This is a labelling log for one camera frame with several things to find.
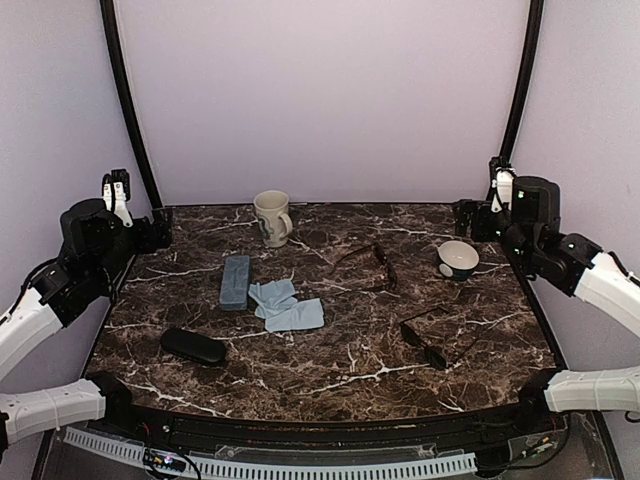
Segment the black hard glasses case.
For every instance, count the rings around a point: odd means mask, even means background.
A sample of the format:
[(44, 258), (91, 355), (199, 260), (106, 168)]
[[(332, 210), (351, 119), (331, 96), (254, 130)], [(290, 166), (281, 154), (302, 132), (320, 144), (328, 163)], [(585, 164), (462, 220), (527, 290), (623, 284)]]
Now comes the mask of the black hard glasses case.
[(222, 341), (183, 329), (166, 330), (160, 337), (160, 346), (166, 353), (204, 366), (226, 362), (227, 348)]

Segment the light blue cleaning cloth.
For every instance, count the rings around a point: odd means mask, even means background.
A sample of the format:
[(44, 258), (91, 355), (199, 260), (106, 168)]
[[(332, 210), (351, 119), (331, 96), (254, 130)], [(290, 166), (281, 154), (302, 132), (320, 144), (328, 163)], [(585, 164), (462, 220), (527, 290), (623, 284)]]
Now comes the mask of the light blue cleaning cloth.
[(290, 309), (297, 302), (296, 290), (291, 280), (255, 283), (249, 286), (249, 297), (256, 303), (254, 315), (268, 319)]
[(265, 319), (265, 329), (270, 333), (314, 330), (324, 325), (323, 305), (317, 298), (295, 303), (288, 299), (284, 307)]

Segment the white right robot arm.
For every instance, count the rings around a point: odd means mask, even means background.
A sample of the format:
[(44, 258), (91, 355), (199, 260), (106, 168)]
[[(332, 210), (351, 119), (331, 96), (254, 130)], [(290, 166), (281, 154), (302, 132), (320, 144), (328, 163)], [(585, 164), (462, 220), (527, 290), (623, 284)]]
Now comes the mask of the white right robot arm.
[[(454, 203), (455, 230), (475, 242), (499, 243), (522, 275), (545, 279), (637, 334), (638, 277), (614, 252), (581, 234), (562, 233), (560, 199), (559, 186), (544, 178), (496, 176), (488, 199)], [(638, 367), (543, 369), (520, 389), (510, 424), (517, 432), (530, 434), (554, 413), (638, 410)]]

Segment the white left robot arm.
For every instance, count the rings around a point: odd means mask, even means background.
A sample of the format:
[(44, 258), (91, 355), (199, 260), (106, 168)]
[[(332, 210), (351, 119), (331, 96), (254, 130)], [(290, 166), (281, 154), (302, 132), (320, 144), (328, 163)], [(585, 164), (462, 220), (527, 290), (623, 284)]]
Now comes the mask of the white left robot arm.
[[(32, 350), (68, 327), (95, 300), (114, 299), (131, 260), (170, 246), (172, 213), (126, 219), (124, 207), (83, 200), (60, 217), (57, 257), (35, 267), (16, 302), (1, 317), (1, 374), (7, 376)], [(73, 383), (1, 397), (1, 447), (81, 421), (100, 420), (120, 436), (141, 427), (131, 393), (113, 375), (91, 374)]]

